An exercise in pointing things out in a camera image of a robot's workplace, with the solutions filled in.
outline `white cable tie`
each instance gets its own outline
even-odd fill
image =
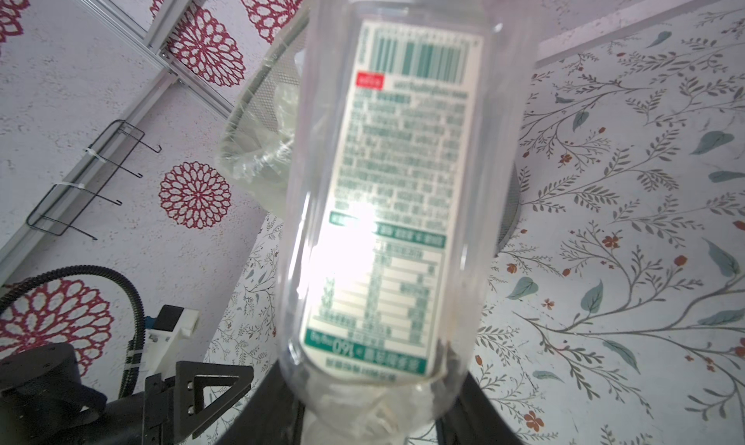
[[[98,155],[98,152],[94,151],[93,149],[85,148],[85,152],[87,152],[91,156],[95,156],[101,162],[108,162],[106,159],[104,159],[103,157],[101,157],[100,155]]]
[[[69,181],[58,181],[56,185],[64,185],[66,187],[75,187],[79,189],[86,189],[86,186],[82,183],[70,183]]]

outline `white label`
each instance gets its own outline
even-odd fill
[[[334,377],[433,374],[482,47],[362,23],[300,331]]]

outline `red label tag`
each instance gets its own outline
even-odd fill
[[[366,87],[371,90],[379,91],[383,89],[384,80],[385,80],[385,75],[382,75],[381,73],[368,73],[368,72],[357,73],[357,87]]]

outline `mesh basket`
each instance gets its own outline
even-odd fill
[[[230,114],[220,142],[216,163],[218,171],[231,183],[246,189],[269,212],[284,218],[284,201],[294,126],[287,114],[291,100],[288,88],[299,94],[298,54],[305,49],[310,0],[306,0],[292,20],[277,33],[261,67],[251,78]],[[520,204],[517,172],[509,180],[496,251],[502,249],[513,232]]]

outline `black cable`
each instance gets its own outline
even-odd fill
[[[14,285],[10,291],[0,298],[0,315],[27,291],[33,290],[37,286],[47,282],[70,277],[71,275],[97,275],[98,277],[107,278],[119,285],[130,299],[135,316],[135,337],[127,345],[126,363],[127,365],[135,365],[135,367],[125,368],[119,387],[119,398],[128,397],[134,392],[137,376],[139,375],[139,367],[136,366],[140,363],[142,348],[144,347],[144,310],[137,289],[124,275],[110,268],[101,267],[100,265],[71,265],[70,267],[55,269]],[[130,355],[129,352],[132,350],[138,351],[138,353]]]

